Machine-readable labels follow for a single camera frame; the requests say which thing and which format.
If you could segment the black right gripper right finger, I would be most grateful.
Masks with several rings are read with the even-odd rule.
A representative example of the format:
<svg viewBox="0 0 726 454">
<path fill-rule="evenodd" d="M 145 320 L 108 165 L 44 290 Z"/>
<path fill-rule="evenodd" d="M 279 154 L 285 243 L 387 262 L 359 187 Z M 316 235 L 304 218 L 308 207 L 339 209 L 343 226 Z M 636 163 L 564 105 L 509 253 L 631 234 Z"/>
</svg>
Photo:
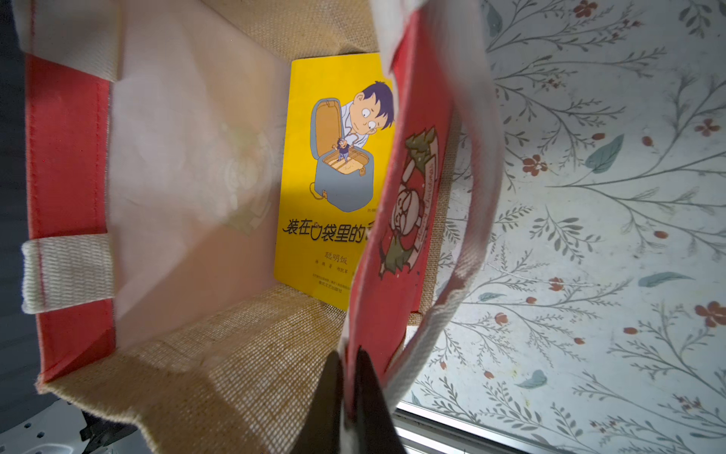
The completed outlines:
<svg viewBox="0 0 726 454">
<path fill-rule="evenodd" d="M 359 453 L 406 454 L 370 355 L 363 349 L 355 360 L 355 433 Z"/>
</svg>

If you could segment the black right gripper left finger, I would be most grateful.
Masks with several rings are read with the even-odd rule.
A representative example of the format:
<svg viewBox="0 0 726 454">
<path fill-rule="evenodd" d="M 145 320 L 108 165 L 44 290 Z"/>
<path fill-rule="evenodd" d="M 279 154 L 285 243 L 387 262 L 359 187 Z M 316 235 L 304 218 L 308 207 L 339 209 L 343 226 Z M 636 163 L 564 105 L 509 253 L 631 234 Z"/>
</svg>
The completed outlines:
<svg viewBox="0 0 726 454">
<path fill-rule="evenodd" d="M 340 453 L 342 397 L 342 364 L 338 352 L 333 351 L 326 358 L 306 421 L 291 453 Z"/>
</svg>

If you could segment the yellow cartoon cover book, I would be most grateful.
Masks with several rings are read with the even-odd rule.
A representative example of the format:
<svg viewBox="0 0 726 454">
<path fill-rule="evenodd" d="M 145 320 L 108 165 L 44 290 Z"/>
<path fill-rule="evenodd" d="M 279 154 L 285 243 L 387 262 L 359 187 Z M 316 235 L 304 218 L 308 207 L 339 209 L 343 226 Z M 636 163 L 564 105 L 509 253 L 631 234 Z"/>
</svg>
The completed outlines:
<svg viewBox="0 0 726 454">
<path fill-rule="evenodd" d="M 274 276 L 346 310 L 391 158 L 392 82 L 377 53 L 291 66 Z"/>
</svg>

